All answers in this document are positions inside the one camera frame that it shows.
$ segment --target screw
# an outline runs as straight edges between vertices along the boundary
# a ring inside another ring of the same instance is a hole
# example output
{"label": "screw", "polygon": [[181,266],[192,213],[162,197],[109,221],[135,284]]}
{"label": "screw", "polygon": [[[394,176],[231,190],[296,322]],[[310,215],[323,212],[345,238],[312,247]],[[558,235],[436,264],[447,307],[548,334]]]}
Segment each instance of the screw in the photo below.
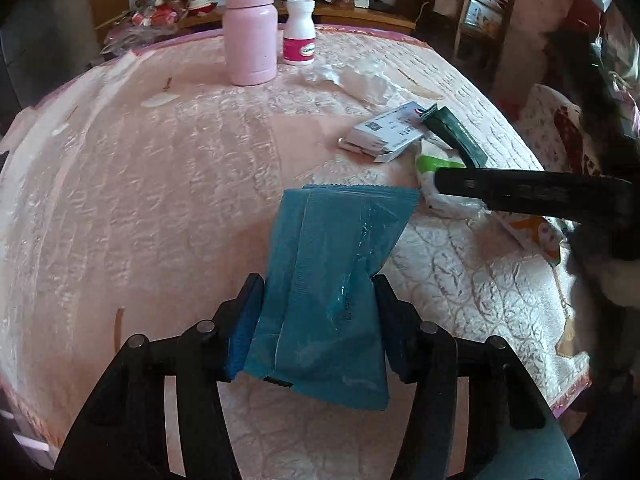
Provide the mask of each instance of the screw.
{"label": "screw", "polygon": [[420,330],[425,334],[435,334],[438,331],[438,326],[432,321],[423,321],[420,324]]}
{"label": "screw", "polygon": [[142,334],[134,334],[129,339],[127,339],[127,345],[130,348],[139,348],[145,343],[146,337]]}
{"label": "screw", "polygon": [[507,342],[502,339],[499,335],[494,335],[491,338],[491,344],[496,347],[498,350],[503,350],[507,348]]}
{"label": "screw", "polygon": [[196,325],[196,330],[200,333],[207,334],[212,332],[212,330],[216,327],[216,324],[210,319],[203,319]]}

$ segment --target white pill bottle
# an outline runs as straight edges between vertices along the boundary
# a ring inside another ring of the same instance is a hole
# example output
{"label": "white pill bottle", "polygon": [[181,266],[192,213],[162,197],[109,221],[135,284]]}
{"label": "white pill bottle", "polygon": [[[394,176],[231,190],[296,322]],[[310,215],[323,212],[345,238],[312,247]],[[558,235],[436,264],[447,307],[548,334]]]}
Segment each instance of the white pill bottle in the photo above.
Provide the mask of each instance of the white pill bottle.
{"label": "white pill bottle", "polygon": [[316,52],[316,26],[311,18],[313,0],[287,0],[289,19],[284,28],[282,60],[290,65],[313,63]]}

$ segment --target white plastic bag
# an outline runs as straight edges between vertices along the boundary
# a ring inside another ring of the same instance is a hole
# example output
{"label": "white plastic bag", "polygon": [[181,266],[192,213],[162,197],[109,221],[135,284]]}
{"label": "white plastic bag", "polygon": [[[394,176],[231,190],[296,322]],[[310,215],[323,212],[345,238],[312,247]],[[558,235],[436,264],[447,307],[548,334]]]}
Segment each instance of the white plastic bag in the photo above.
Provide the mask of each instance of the white plastic bag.
{"label": "white plastic bag", "polygon": [[420,149],[415,155],[415,169],[420,181],[420,189],[427,206],[444,218],[478,218],[484,203],[476,198],[444,195],[434,184],[438,168],[464,168],[465,165],[456,150],[439,139],[420,140]]}
{"label": "white plastic bag", "polygon": [[303,73],[309,83],[331,81],[347,94],[374,105],[388,105],[394,98],[413,101],[414,95],[430,100],[442,99],[442,95],[424,88],[408,78],[397,68],[373,56],[343,59],[333,64],[315,64]]}

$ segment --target pink water bottle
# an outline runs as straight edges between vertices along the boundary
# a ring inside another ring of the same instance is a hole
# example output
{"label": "pink water bottle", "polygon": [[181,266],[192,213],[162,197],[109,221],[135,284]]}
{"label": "pink water bottle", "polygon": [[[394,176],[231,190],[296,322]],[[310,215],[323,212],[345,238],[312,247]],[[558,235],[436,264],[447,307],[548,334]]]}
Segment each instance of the pink water bottle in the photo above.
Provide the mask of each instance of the pink water bottle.
{"label": "pink water bottle", "polygon": [[222,27],[233,84],[259,85],[276,77],[278,11],[273,0],[226,0]]}

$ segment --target pink wall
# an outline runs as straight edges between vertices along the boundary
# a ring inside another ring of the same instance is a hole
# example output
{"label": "pink wall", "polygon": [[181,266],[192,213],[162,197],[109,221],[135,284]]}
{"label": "pink wall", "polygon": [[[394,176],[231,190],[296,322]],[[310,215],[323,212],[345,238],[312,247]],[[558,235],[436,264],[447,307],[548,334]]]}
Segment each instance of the pink wall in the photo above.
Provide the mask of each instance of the pink wall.
{"label": "pink wall", "polygon": [[494,98],[524,104],[546,70],[544,32],[555,30],[573,0],[517,0],[494,85]]}

